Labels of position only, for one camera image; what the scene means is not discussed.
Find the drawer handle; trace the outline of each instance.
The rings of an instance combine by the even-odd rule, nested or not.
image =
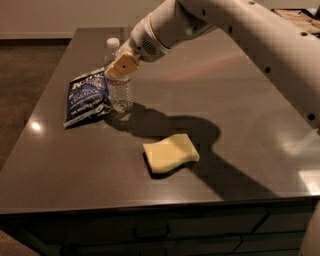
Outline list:
[[[135,227],[133,229],[133,236],[134,236],[134,239],[137,240],[137,241],[147,241],[147,240],[157,240],[157,239],[166,239],[170,236],[170,228],[168,226],[168,224],[166,225],[166,229],[165,229],[165,233],[164,234],[161,234],[161,235],[151,235],[151,236],[148,236],[148,235],[139,235],[139,232],[137,230],[137,228]]]

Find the wall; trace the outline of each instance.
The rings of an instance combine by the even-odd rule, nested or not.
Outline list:
[[[71,38],[78,27],[128,26],[163,0],[1,0],[0,39]],[[318,0],[258,0],[271,8],[316,7]]]

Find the floor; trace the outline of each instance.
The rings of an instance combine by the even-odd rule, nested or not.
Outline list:
[[[0,46],[0,170],[66,47]],[[37,255],[0,231],[0,256]]]

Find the blue chip bag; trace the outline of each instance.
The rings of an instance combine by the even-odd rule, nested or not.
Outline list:
[[[86,118],[95,118],[111,111],[108,86],[100,68],[72,80],[69,85],[65,128]]]

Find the gray tabletop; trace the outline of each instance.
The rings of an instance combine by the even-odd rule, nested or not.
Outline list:
[[[222,31],[142,63],[129,115],[64,130],[69,81],[102,66],[108,37],[129,32],[77,30],[0,172],[1,214],[320,194],[319,135]],[[142,144],[176,133],[200,161],[151,175]]]

